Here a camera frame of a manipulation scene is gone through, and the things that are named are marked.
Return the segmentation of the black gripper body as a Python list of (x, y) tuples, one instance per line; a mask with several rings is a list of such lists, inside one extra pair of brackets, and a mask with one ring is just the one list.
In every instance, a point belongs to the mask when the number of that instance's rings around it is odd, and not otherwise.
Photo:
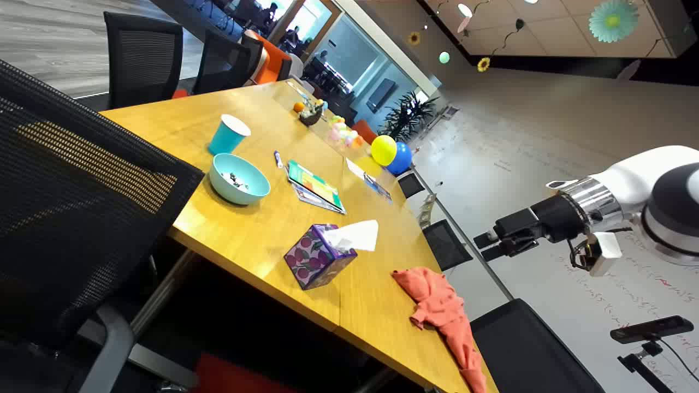
[(531, 249), (540, 237), (551, 243), (577, 237), (586, 218), (562, 194), (548, 196), (531, 207), (498, 218), (493, 231), (504, 255)]

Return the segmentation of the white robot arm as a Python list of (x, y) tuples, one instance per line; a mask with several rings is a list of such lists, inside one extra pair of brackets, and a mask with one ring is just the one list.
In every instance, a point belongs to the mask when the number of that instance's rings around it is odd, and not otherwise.
[(602, 274), (623, 258), (617, 234), (637, 228), (674, 263), (699, 261), (699, 150), (669, 143), (579, 178), (554, 178), (551, 196), (506, 214), (473, 237), (480, 255), (514, 258), (538, 245), (568, 245), (572, 269)]

